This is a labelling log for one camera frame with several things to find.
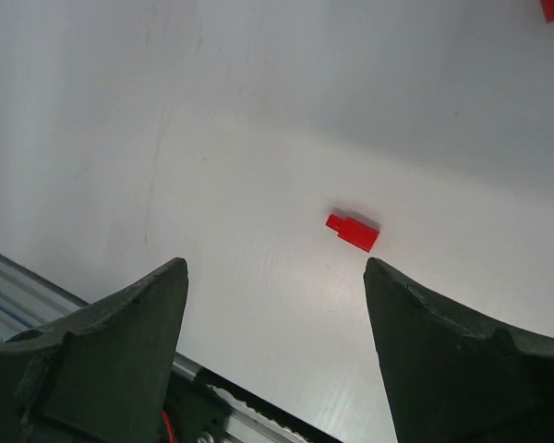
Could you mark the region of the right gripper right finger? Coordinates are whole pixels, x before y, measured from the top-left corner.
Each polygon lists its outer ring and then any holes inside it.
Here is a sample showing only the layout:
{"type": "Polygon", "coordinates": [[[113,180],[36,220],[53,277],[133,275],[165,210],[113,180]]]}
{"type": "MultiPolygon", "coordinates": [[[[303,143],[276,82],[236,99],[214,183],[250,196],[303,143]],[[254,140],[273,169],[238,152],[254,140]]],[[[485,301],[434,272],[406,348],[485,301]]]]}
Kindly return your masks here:
{"type": "Polygon", "coordinates": [[[378,258],[367,311],[401,442],[554,442],[554,338],[486,316],[378,258]]]}

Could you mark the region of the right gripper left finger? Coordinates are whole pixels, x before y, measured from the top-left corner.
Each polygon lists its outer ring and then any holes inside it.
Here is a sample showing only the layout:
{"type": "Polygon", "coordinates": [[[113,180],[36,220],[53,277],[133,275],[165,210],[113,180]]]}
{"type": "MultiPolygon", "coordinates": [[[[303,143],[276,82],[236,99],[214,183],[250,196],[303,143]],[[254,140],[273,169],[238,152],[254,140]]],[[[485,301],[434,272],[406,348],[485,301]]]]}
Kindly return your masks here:
{"type": "Polygon", "coordinates": [[[187,304],[182,258],[0,342],[0,442],[152,442],[187,304]]]}

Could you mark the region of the small red pen cap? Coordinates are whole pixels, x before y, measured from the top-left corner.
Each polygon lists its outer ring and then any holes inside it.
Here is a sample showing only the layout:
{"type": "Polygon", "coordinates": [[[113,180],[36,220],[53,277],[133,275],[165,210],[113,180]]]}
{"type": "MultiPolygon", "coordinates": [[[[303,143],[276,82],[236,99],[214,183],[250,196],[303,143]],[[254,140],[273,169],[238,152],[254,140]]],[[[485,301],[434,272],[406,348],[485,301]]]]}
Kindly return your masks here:
{"type": "Polygon", "coordinates": [[[376,223],[361,221],[341,212],[331,213],[325,225],[338,238],[367,253],[372,251],[380,235],[380,227],[376,223]]]}

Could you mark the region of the aluminium rail frame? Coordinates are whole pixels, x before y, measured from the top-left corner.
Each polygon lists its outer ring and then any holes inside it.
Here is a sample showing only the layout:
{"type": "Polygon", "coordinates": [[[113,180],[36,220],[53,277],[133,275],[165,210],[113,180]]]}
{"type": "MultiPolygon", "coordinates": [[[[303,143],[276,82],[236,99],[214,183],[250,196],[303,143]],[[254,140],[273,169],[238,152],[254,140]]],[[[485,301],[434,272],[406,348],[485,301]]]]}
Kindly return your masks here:
{"type": "Polygon", "coordinates": [[[174,258],[87,303],[0,256],[0,442],[326,442],[179,354],[174,258]]]}

